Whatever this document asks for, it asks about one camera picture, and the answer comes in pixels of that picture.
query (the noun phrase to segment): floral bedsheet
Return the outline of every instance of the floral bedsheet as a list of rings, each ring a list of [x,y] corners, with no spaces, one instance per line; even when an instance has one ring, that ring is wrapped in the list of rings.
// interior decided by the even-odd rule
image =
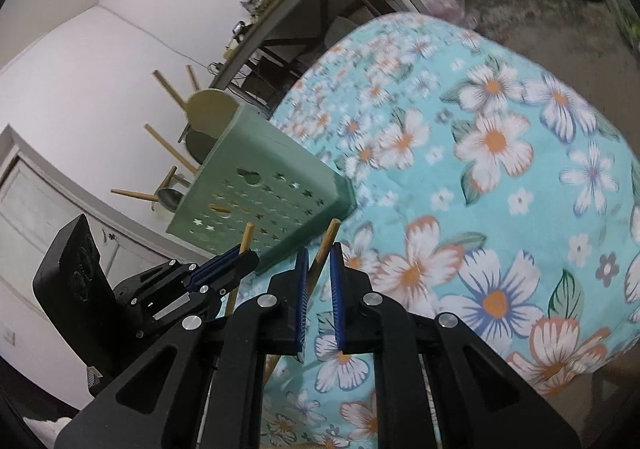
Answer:
[[[530,61],[427,16],[384,16],[329,50],[273,124],[353,180],[347,264],[413,313],[459,315],[542,395],[638,339],[640,164]],[[376,446],[372,359],[338,352],[330,292],[324,270],[305,364],[283,357],[266,386],[264,444]]]

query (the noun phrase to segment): chopstick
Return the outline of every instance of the chopstick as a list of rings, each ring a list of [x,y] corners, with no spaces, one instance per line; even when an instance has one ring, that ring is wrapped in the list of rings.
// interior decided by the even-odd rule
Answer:
[[[252,222],[246,224],[244,228],[244,234],[242,235],[242,241],[240,242],[240,254],[249,250],[251,246],[251,240],[254,237],[255,225]],[[238,287],[235,287],[230,293],[229,298],[226,300],[225,316],[229,316],[233,313],[236,307],[236,299],[238,299]]]
[[[178,171],[178,168],[175,165],[171,169],[169,169],[169,172],[164,177],[164,180],[162,180],[162,183],[158,186],[158,189],[156,189],[156,193],[158,193],[159,190],[164,189],[165,187],[169,187],[171,180],[174,179],[176,171]]]
[[[187,111],[187,103],[182,99],[180,95],[178,95],[178,92],[176,92],[174,90],[174,87],[171,84],[169,84],[169,81],[166,80],[158,70],[154,70],[153,73],[151,74],[158,80],[158,82],[160,82],[160,84],[166,90],[166,92],[169,93],[169,95],[171,95],[171,98],[178,103],[178,106],[180,106],[180,109],[182,109],[182,111]]]
[[[320,243],[320,248],[318,249],[318,252],[316,252],[314,262],[311,264],[311,267],[309,267],[309,273],[306,278],[306,291],[309,296],[313,293],[314,288],[318,283],[320,273],[322,272],[322,268],[324,268],[327,257],[329,257],[329,252],[331,251],[331,247],[335,241],[335,236],[337,236],[338,229],[340,229],[341,224],[342,222],[340,220],[336,220],[334,218],[331,220],[329,228],[327,228],[324,233],[324,238],[322,238],[322,243]],[[267,383],[269,377],[276,369],[276,366],[280,361],[280,357],[281,355],[267,355],[267,360],[264,364],[264,375],[262,377],[263,384]]]
[[[122,189],[111,189],[114,194],[121,194],[122,196],[128,196],[129,198],[135,198],[137,200],[146,200],[148,202],[159,201],[156,194],[136,193],[133,191],[123,191]]]
[[[184,165],[189,171],[191,171],[193,174],[196,174],[198,172],[198,169],[196,169],[184,156],[178,153],[175,147],[169,144],[164,138],[162,138],[153,127],[145,124],[145,129],[149,133],[151,133],[151,136],[154,137],[154,139],[158,140],[162,147],[164,147],[169,153],[171,153],[174,158],[182,165]]]
[[[188,180],[185,180],[184,178],[182,178],[181,174],[177,174],[174,176],[174,180],[178,182],[178,184],[184,186],[184,187],[191,187],[191,183]]]
[[[215,212],[222,212],[223,214],[228,214],[231,210],[226,207],[220,207],[219,205],[209,204],[209,209],[215,210]]]
[[[198,82],[198,78],[196,77],[195,72],[193,71],[193,66],[187,64],[187,73],[189,74],[189,78],[191,79],[191,86],[193,86],[193,90],[196,92],[200,91],[200,83]]]
[[[311,264],[311,267],[309,267],[309,274],[306,278],[306,291],[309,296],[314,292],[314,288],[318,283],[320,273],[326,263],[326,258],[329,257],[329,252],[331,251],[335,236],[337,236],[341,224],[342,222],[340,220],[334,218],[331,220],[331,223],[329,223],[329,228],[327,228],[326,233],[324,233],[324,238],[322,238],[322,243],[320,243],[320,248],[318,252],[316,252],[314,262]]]

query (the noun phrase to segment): plastic bag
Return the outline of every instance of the plastic bag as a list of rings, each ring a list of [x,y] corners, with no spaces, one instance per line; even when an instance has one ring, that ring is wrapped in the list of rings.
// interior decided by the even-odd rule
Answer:
[[[478,27],[480,14],[478,10],[465,12],[465,0],[422,0],[429,15],[443,21],[475,30]]]

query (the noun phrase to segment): door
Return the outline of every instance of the door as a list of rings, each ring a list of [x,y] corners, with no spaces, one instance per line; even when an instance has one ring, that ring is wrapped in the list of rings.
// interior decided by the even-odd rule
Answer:
[[[112,287],[166,261],[68,200],[19,158],[0,186],[0,355],[78,408],[91,398],[86,368],[47,319],[31,285],[58,231],[82,212]]]

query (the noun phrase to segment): black gripper frame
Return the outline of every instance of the black gripper frame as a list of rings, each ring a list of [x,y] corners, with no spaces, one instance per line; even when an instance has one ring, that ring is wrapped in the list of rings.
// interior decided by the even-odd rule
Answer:
[[[100,267],[84,214],[56,235],[33,279],[43,310],[88,368],[95,397],[162,334],[187,316],[222,306],[221,294],[255,270],[258,256],[236,246],[202,266],[167,261],[125,279],[113,290]],[[200,291],[207,285],[207,291]],[[187,294],[188,301],[156,319]]]
[[[374,354],[381,449],[436,449],[425,381],[444,449],[580,448],[571,426],[460,318],[365,299],[369,277],[344,266],[339,243],[331,270],[338,347]]]
[[[258,449],[265,355],[298,355],[308,253],[229,317],[174,324],[61,432],[56,449]]]

